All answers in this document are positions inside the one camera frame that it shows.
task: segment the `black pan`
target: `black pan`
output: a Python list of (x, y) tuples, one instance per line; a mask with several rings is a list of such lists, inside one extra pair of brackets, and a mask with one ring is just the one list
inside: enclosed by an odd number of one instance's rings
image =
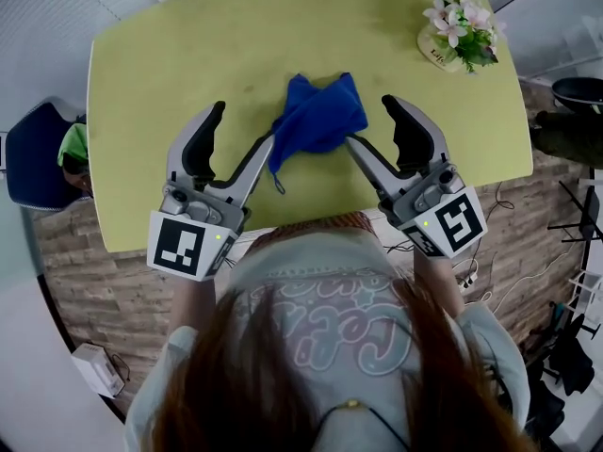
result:
[(579, 114), (603, 115), (603, 80), (592, 77), (570, 77), (553, 84), (559, 102)]

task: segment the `blue cloth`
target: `blue cloth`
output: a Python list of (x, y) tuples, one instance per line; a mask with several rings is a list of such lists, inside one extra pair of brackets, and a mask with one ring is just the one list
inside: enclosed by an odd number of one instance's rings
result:
[(274, 182), (283, 163), (297, 151), (328, 153), (344, 143), (346, 135), (368, 126), (351, 74), (341, 76), (325, 89), (314, 87), (298, 73), (289, 81), (285, 112), (274, 121), (274, 148), (268, 161)]

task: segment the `flower vase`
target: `flower vase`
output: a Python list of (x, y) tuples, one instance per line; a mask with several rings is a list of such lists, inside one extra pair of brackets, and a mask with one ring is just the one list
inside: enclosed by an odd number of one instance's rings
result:
[(432, 24), (424, 26), (418, 33), (416, 44), (425, 58), (443, 71), (457, 72), (463, 67), (463, 61), (448, 41), (437, 35), (437, 28)]

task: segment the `sleeve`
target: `sleeve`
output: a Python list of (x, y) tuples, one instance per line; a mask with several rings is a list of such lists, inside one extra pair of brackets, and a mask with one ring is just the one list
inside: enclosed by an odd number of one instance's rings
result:
[(196, 337), (197, 331), (191, 327), (180, 327), (170, 335), (128, 411), (124, 437), (126, 452), (140, 451), (140, 439), (163, 400), (171, 372), (188, 357)]
[(465, 338), (477, 344), (483, 361), (497, 368), (511, 396), (513, 418), (523, 428), (530, 408), (530, 388), (517, 345), (483, 303), (467, 305), (455, 321)]

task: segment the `power strip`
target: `power strip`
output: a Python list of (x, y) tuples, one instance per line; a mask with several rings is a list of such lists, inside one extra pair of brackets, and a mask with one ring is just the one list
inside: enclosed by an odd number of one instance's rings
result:
[(461, 295), (466, 295), (469, 292), (469, 287), (478, 280), (478, 273), (474, 271), (469, 275), (469, 277), (465, 280), (460, 276), (457, 276), (456, 283), (459, 285), (459, 291)]

